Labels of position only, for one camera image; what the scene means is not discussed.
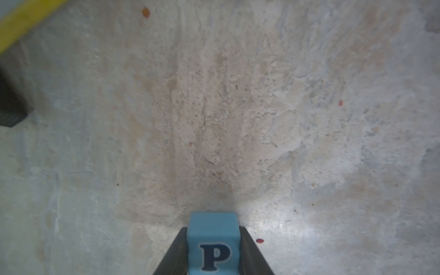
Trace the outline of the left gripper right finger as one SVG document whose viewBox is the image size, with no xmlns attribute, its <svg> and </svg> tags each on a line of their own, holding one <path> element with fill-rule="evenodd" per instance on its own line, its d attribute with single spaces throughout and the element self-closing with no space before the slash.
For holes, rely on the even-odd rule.
<svg viewBox="0 0 440 275">
<path fill-rule="evenodd" d="M 239 274 L 274 275 L 274 272 L 270 268 L 247 229 L 243 226 L 240 226 L 239 230 L 241 234 L 239 249 Z"/>
</svg>

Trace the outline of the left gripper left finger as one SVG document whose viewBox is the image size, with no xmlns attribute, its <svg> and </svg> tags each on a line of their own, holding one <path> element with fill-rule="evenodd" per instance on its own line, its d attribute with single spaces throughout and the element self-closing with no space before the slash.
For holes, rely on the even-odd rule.
<svg viewBox="0 0 440 275">
<path fill-rule="evenodd" d="M 176 235 L 165 256 L 162 258 L 153 275 L 187 275 L 188 245 L 187 227 Z"/>
</svg>

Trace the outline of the light blue P block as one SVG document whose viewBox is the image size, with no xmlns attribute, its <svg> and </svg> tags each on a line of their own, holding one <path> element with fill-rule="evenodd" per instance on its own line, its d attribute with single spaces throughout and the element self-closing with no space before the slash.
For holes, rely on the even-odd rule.
<svg viewBox="0 0 440 275">
<path fill-rule="evenodd" d="M 188 274 L 239 274 L 240 242 L 235 213 L 192 213 L 187 231 Z"/>
</svg>

